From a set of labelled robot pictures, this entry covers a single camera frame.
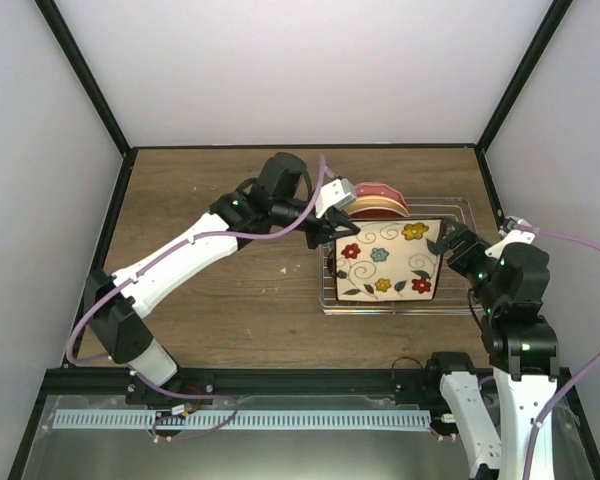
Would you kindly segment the square floral plate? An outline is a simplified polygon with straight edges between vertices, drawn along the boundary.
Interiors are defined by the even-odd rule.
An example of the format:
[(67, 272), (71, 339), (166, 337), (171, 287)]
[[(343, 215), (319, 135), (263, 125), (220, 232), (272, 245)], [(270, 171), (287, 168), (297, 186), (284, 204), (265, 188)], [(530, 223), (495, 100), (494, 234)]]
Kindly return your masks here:
[(332, 248), (336, 298), (362, 303), (430, 301), (441, 256), (429, 246), (440, 236), (440, 218), (359, 221), (356, 235)]

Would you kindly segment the yellow round plate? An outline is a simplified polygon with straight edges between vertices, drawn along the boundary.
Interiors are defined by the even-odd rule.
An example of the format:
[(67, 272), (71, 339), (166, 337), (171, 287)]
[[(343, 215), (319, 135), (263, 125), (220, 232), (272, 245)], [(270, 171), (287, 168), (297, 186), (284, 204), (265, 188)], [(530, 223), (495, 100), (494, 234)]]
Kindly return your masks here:
[(346, 212), (355, 219), (396, 219), (409, 215), (403, 204), (382, 196), (361, 197)]

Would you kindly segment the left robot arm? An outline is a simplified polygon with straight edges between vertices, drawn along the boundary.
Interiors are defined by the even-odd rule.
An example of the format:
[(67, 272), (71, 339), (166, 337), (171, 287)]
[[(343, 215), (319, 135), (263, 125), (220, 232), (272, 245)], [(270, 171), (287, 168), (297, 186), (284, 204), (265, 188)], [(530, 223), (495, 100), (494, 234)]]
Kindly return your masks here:
[(191, 227), (154, 253), (112, 274), (91, 273), (79, 325), (91, 329), (114, 363), (149, 382), (158, 401), (174, 403), (183, 395), (185, 381), (146, 317), (185, 282), (254, 241), (300, 231), (308, 248), (315, 249), (357, 234), (345, 211), (356, 198), (355, 186), (324, 160), (313, 180), (301, 158), (276, 153), (258, 176), (219, 197)]

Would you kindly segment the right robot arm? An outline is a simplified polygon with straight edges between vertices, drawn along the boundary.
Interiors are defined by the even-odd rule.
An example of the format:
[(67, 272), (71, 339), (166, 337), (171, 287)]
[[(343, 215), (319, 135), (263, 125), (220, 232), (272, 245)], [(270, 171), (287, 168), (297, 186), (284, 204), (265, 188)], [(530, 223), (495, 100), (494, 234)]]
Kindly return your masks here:
[(469, 296), (484, 311), (478, 326), (496, 383), (500, 420), (484, 403), (467, 355), (439, 352), (424, 378), (427, 396), (454, 417), (472, 479), (552, 479), (550, 400), (557, 391), (559, 349), (541, 315), (550, 280), (548, 254), (534, 245), (522, 220), (508, 219), (502, 238), (488, 244), (468, 226), (445, 219), (435, 255), (470, 284)]

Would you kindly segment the pink polka dot plate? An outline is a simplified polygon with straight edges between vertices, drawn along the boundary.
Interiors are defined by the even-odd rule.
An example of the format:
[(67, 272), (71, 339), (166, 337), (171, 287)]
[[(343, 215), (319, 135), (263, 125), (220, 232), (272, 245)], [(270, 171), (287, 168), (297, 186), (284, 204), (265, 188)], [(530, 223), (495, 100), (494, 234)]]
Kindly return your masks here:
[(365, 196), (383, 197), (399, 203), (405, 210), (408, 209), (403, 194), (389, 185), (378, 182), (361, 182), (355, 188), (358, 198)]

